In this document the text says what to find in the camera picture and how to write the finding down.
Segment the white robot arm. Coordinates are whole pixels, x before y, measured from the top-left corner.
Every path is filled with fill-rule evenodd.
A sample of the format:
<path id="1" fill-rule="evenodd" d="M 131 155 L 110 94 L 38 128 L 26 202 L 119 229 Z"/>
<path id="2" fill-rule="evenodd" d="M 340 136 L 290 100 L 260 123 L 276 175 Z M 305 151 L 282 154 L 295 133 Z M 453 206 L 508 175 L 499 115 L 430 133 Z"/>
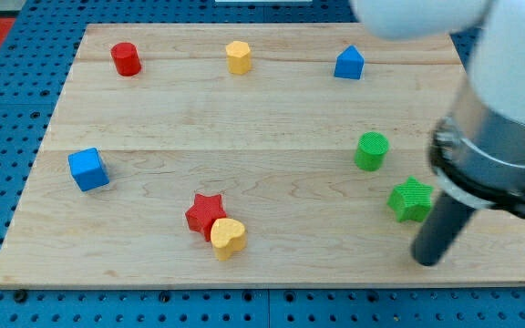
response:
<path id="1" fill-rule="evenodd" d="M 466 79 L 431 136 L 441 194 L 412 243 L 414 260 L 437 264 L 477 210 L 525 218 L 525 1 L 353 0 L 351 7 L 388 40 L 481 31 Z"/>

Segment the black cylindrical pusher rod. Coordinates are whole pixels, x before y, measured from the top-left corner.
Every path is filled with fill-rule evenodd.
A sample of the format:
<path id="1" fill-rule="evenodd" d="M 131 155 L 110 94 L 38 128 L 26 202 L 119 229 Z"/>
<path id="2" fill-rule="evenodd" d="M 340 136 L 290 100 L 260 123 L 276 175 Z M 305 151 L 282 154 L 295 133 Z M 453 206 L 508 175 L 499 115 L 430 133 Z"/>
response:
<path id="1" fill-rule="evenodd" d="M 411 244 L 413 259 L 424 266 L 438 264 L 475 211 L 442 192 Z"/>

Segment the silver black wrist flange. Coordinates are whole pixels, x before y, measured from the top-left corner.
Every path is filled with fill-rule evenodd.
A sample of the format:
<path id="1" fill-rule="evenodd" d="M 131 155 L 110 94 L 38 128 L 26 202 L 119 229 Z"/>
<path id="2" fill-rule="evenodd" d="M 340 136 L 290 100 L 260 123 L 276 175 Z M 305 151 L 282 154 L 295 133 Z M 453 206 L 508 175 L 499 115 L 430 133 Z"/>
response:
<path id="1" fill-rule="evenodd" d="M 468 81 L 432 132 L 439 200 L 525 219 L 525 123 L 484 104 Z"/>

